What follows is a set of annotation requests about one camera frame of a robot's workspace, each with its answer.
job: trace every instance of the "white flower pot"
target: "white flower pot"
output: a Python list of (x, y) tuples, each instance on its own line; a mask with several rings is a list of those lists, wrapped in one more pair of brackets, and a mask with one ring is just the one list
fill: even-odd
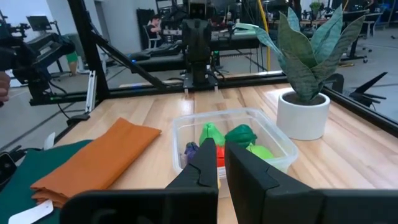
[(330, 99), (319, 94), (319, 104), (312, 106), (297, 105), (289, 102), (288, 91), (279, 96), (277, 126), (288, 137), (297, 140), (314, 140), (323, 136), (328, 119)]

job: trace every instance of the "plant leaf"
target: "plant leaf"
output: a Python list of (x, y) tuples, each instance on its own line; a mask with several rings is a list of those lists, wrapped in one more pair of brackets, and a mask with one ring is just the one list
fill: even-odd
[(300, 32), (299, 19), (291, 7), (289, 7), (289, 11), (287, 12), (287, 22), (289, 22), (289, 26), (292, 30)]
[(310, 41), (301, 32), (290, 28), (283, 13), (280, 13), (278, 36), (280, 50), (294, 54), (308, 68), (317, 65)]
[(300, 99), (310, 101), (319, 94), (318, 83), (310, 68), (304, 65), (293, 53), (283, 50), (285, 64), (280, 65), (287, 80)]
[(331, 54), (340, 38), (342, 27), (343, 10), (340, 5), (328, 22), (320, 26), (311, 38), (311, 46), (318, 63), (323, 62)]
[(282, 52), (274, 44), (274, 42), (269, 37), (269, 34), (265, 30), (257, 27), (256, 28), (256, 35), (257, 35), (257, 38), (260, 40), (260, 42), (262, 44), (266, 45), (267, 47), (270, 47), (277, 54), (278, 57), (282, 56)]
[(333, 72), (335, 72), (344, 51), (352, 42), (354, 42), (358, 38), (364, 20), (365, 17), (362, 16), (356, 19), (354, 22), (350, 23), (341, 34), (341, 37), (339, 38), (330, 56), (321, 64), (311, 68), (311, 71), (313, 72), (318, 83), (323, 82)]

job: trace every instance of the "clear plastic bin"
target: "clear plastic bin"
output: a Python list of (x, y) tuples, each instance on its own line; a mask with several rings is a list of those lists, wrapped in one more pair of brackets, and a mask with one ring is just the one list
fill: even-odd
[[(213, 122), (217, 129), (226, 134), (240, 124), (251, 127), (257, 135), (256, 145), (262, 145), (273, 153), (273, 159), (266, 161), (283, 172), (296, 160), (298, 150), (296, 145), (264, 114), (263, 111), (243, 108), (238, 110), (214, 111), (209, 113), (181, 116), (173, 120), (173, 167), (177, 174), (187, 164), (185, 160), (185, 146), (194, 141), (199, 145), (199, 138), (203, 125)], [(229, 197), (225, 167), (218, 168), (221, 181), (219, 198)]]

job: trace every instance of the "wooden tabletop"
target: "wooden tabletop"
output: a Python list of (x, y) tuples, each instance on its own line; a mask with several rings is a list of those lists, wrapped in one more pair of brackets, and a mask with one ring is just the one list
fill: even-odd
[[(164, 188), (177, 174), (172, 167), (172, 120), (182, 115), (242, 107), (262, 109), (276, 119), (277, 97), (288, 84), (251, 86), (121, 98), (102, 102), (57, 145), (102, 135), (119, 117), (159, 128), (161, 136), (112, 185), (112, 189)], [(325, 135), (294, 141), (298, 159), (288, 174), (314, 188), (398, 188), (398, 139), (332, 102)], [(231, 198), (219, 200), (218, 223), (237, 223)]]

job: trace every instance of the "monitor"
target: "monitor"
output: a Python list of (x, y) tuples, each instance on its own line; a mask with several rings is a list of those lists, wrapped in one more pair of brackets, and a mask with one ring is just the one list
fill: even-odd
[(47, 16), (27, 16), (26, 18), (33, 31), (52, 30)]

